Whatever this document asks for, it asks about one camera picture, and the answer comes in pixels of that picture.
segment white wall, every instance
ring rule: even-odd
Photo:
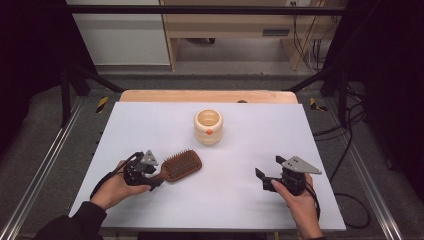
[[[67,0],[68,4],[158,5],[158,0]],[[74,14],[95,65],[170,65],[159,14]]]

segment brush bristles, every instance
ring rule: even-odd
[[[162,166],[170,182],[180,180],[202,167],[199,156],[193,150],[185,150],[165,160]]]

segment brush handle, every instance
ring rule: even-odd
[[[163,180],[169,182],[168,174],[165,171],[161,171],[159,174],[150,178],[153,181]]]

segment black pole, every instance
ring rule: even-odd
[[[90,14],[231,14],[231,15],[357,15],[362,9],[345,7],[265,7],[265,6],[195,6],[195,5],[54,5],[44,9]]]

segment black sleeve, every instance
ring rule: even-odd
[[[53,219],[44,226],[34,240],[63,239],[63,240],[99,240],[100,226],[106,218],[106,212],[91,202],[83,202],[71,218],[61,216]]]

